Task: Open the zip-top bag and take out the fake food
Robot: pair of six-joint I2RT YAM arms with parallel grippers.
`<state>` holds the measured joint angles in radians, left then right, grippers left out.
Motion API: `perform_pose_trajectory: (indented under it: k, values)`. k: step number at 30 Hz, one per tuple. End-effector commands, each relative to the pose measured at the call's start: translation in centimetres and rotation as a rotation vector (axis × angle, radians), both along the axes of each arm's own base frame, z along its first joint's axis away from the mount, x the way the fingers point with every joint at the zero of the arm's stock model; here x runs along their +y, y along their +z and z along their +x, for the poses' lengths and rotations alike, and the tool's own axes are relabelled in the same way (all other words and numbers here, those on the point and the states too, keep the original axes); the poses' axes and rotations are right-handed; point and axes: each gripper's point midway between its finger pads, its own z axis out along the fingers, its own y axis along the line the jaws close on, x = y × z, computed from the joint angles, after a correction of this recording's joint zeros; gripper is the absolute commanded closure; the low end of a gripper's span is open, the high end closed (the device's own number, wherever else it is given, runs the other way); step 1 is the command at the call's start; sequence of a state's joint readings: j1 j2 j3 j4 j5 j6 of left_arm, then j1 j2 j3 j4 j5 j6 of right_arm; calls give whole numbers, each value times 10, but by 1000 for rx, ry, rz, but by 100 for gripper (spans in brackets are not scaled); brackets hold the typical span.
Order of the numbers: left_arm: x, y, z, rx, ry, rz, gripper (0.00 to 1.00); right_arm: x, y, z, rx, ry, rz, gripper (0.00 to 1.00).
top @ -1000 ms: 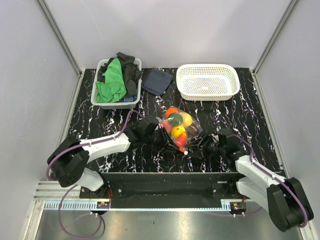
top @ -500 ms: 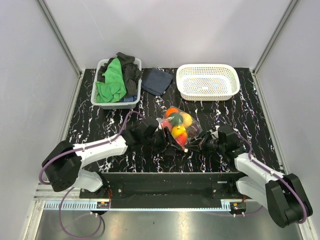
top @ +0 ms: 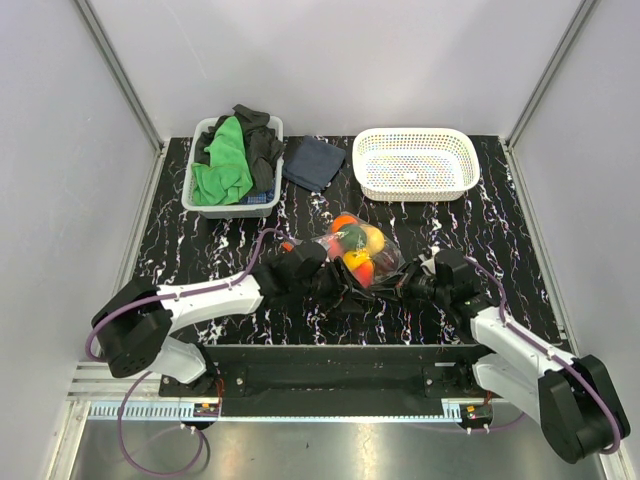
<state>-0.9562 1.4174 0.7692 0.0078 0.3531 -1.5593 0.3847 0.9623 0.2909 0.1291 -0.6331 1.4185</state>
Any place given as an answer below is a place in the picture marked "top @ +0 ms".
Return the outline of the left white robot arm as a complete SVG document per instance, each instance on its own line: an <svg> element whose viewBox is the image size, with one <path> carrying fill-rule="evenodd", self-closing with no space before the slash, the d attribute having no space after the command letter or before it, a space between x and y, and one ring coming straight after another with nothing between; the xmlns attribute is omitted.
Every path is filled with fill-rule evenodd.
<svg viewBox="0 0 640 480"><path fill-rule="evenodd" d="M365 251L330 257L318 242L302 242L269 260L217 281L153 286L127 284L92 321L101 361L115 378L140 372L168 376L196 396L215 386L216 372L202 348L174 337L190 325L223 316L248 315L272 300L312 297L343 301L374 283Z"/></svg>

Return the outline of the clear zip top bag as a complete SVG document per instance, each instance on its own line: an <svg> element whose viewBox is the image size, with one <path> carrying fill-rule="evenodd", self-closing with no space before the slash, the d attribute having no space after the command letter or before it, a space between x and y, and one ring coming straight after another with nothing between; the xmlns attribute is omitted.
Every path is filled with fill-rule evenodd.
<svg viewBox="0 0 640 480"><path fill-rule="evenodd" d="M349 214L355 217L358 220L358 225L360 227L362 225L371 225L373 227L376 227L368 223L367 221L357 217L355 214L343 212L339 215L342 214ZM325 249L328 261L331 261L333 259L342 259L350 271L352 271L354 268L358 267L365 261L372 261L375 266L375 277L372 285L384 282L387 279L391 279L394 275L399 273L402 265L405 263L404 257L396 243L392 241L387 235L385 235L380 228L376 227L380 229L384 234L386 244L381 252L371 256L367 252L366 248L357 251L343 250L341 248L341 245L338 243L337 236L332 234L330 231L331 224L323 235L313 238L314 242L319 243ZM355 288L365 290L369 293L369 288L363 288L359 282L358 286Z"/></svg>

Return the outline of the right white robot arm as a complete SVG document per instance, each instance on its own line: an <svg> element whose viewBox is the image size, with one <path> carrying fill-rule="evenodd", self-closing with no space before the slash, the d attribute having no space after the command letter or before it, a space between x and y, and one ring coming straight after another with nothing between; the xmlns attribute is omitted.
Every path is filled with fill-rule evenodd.
<svg viewBox="0 0 640 480"><path fill-rule="evenodd" d="M405 264L373 286L388 300L428 301L453 317L489 354L454 371L454 384L466 396L490 391L508 400L541 428L552 450L575 464L593 455L618 452L631 427L605 364L593 355L577 357L553 346L480 289L493 275L458 250Z"/></svg>

